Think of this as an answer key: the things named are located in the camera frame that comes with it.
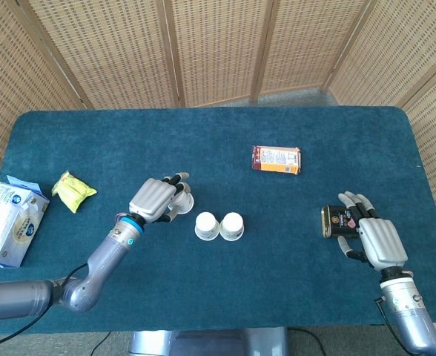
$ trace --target yellow package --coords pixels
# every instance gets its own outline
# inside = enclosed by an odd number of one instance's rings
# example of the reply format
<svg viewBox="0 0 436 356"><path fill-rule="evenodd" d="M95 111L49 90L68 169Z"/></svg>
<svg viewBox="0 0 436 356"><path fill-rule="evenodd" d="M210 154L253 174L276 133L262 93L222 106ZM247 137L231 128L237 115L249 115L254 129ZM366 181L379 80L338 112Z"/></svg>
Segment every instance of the yellow package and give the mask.
<svg viewBox="0 0 436 356"><path fill-rule="evenodd" d="M76 213L79 205L87 197L96 194L96 190L83 183L74 175L66 171L62 174L59 181L53 186L52 196L59 195L62 202L73 212Z"/></svg>

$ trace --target white paper cup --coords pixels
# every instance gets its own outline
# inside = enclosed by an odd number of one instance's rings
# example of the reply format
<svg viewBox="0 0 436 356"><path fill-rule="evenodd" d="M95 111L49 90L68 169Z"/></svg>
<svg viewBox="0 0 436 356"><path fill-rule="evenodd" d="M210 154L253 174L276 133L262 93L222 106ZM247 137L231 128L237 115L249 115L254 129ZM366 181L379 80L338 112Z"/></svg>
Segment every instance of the white paper cup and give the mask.
<svg viewBox="0 0 436 356"><path fill-rule="evenodd" d="M196 217L195 235L204 241L211 241L219 234L219 224L212 213L204 211Z"/></svg>
<svg viewBox="0 0 436 356"><path fill-rule="evenodd" d="M238 213L228 213L220 224L219 233L227 241L236 241L245 232L242 217Z"/></svg>
<svg viewBox="0 0 436 356"><path fill-rule="evenodd" d="M178 214L187 214L193 208L194 203L194 197L190 193L182 191L174 200L174 203L169 204L168 208L172 210L177 207L179 209Z"/></svg>

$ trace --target blue logo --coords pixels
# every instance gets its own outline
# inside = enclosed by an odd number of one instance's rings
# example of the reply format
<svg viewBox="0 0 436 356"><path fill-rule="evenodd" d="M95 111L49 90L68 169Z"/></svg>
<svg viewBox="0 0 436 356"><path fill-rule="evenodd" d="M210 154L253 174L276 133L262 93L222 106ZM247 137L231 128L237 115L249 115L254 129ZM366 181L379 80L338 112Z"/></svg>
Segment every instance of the blue logo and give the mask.
<svg viewBox="0 0 436 356"><path fill-rule="evenodd" d="M27 228L27 232L25 233L27 236L32 236L33 232L35 231L35 228L33 227L33 224L30 224Z"/></svg>

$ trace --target table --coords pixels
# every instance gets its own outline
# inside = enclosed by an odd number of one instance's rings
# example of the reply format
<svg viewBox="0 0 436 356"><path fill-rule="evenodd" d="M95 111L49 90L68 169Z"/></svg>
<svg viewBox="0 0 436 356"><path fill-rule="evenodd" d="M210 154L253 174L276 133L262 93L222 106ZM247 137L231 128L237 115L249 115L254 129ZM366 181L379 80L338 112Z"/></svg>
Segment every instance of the table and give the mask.
<svg viewBox="0 0 436 356"><path fill-rule="evenodd" d="M251 170L253 145L297 146L300 175ZM197 108L29 112L0 170L46 195L70 170L98 194L76 214L54 197L21 268L55 279L86 261L149 177L188 171L195 206L146 232L85 314L53 308L29 332L237 329L382 323L378 272L324 240L320 209L350 190L393 220L436 321L436 209L409 121L397 108ZM237 211L233 243L194 235L199 212ZM0 322L12 332L26 320Z"/></svg>

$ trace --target black can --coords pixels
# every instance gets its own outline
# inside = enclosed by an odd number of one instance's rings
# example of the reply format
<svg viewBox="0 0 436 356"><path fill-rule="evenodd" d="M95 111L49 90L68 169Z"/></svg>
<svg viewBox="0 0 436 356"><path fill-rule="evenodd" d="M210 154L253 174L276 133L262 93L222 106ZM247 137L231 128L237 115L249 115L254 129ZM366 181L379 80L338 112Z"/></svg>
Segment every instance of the black can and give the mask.
<svg viewBox="0 0 436 356"><path fill-rule="evenodd" d="M322 235L329 237L358 237L357 226L345 206L325 205L322 208Z"/></svg>

